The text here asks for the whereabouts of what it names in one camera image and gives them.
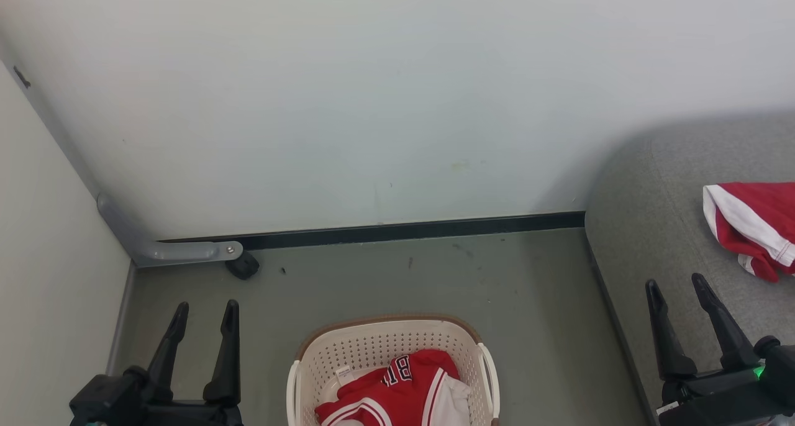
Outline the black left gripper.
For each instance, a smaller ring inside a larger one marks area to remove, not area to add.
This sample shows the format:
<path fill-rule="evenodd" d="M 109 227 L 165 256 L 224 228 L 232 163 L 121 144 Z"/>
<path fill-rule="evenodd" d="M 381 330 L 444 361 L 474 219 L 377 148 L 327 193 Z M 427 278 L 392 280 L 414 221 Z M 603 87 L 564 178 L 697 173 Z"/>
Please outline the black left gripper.
<path fill-rule="evenodd" d="M 184 338 L 189 304 L 181 302 L 147 371 L 132 366 L 120 376 L 98 374 L 69 401 L 71 425 L 242 425 L 240 307 L 227 302 L 220 325 L 222 341 L 204 401 L 173 401 L 171 378 Z"/>

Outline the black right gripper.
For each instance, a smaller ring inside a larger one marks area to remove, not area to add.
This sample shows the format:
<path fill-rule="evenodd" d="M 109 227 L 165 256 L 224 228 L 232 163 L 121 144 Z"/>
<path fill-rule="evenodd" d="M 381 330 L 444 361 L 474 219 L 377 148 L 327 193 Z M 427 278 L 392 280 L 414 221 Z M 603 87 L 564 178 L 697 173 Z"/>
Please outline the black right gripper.
<path fill-rule="evenodd" d="M 794 412 L 793 346 L 767 336 L 752 347 L 749 339 L 707 279 L 692 275 L 699 304 L 712 322 L 725 371 L 683 384 L 684 394 L 658 411 L 661 425 L 771 425 Z M 697 373 L 668 318 L 668 305 L 654 279 L 645 282 L 658 374 L 662 381 Z M 753 351 L 761 352 L 763 360 Z"/>

